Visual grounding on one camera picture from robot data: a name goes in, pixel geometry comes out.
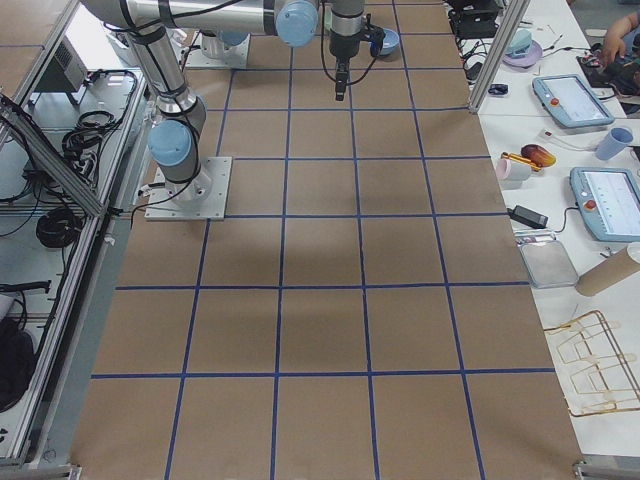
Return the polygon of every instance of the white cup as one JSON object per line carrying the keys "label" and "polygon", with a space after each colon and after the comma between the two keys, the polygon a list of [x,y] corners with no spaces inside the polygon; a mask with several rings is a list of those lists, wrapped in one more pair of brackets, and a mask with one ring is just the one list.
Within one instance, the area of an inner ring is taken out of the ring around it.
{"label": "white cup", "polygon": [[496,164],[498,180],[524,182],[531,176],[531,167],[522,162],[501,157]]}

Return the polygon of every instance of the purple plate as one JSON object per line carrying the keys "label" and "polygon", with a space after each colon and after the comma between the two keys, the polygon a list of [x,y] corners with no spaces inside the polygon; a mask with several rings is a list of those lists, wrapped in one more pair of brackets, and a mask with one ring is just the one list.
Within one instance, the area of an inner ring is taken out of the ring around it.
{"label": "purple plate", "polygon": [[542,47],[535,40],[531,42],[531,48],[524,57],[512,58],[509,55],[502,57],[502,61],[507,65],[520,68],[529,68],[542,58]]}

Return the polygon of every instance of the cup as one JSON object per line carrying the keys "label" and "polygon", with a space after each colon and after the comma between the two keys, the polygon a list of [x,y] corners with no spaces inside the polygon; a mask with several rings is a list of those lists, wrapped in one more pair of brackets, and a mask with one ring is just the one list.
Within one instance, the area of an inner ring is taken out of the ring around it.
{"label": "cup", "polygon": [[633,141],[633,133],[626,127],[613,127],[596,148],[596,158],[609,160]]}
{"label": "cup", "polygon": [[524,182],[531,176],[531,167],[525,163],[501,157],[496,164],[498,180]]}
{"label": "cup", "polygon": [[640,242],[634,242],[582,274],[576,290],[586,297],[593,297],[639,271]]}

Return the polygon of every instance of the touchscreen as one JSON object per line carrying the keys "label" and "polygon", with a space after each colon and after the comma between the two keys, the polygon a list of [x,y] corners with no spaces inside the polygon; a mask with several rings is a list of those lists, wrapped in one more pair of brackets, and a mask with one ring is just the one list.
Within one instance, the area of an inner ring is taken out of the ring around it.
{"label": "touchscreen", "polygon": [[585,172],[585,177],[611,235],[640,235],[640,203],[627,175],[621,172]]}
{"label": "touchscreen", "polygon": [[552,78],[545,80],[551,94],[560,100],[560,105],[573,121],[600,120],[607,118],[589,92],[575,78]]}

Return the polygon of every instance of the blue joint cap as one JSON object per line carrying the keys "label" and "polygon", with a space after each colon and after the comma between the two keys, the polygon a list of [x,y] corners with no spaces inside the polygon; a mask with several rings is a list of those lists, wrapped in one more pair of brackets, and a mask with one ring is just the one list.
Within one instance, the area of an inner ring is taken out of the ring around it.
{"label": "blue joint cap", "polygon": [[302,47],[316,33],[318,10],[306,0],[295,0],[284,6],[276,18],[278,36],[290,47]]}
{"label": "blue joint cap", "polygon": [[193,148],[189,127],[176,120],[165,120],[149,132],[149,150],[156,162],[163,167],[180,165]]}
{"label": "blue joint cap", "polygon": [[245,32],[232,32],[226,30],[221,30],[216,35],[220,40],[222,40],[222,43],[229,47],[237,47],[249,36],[249,34]]}

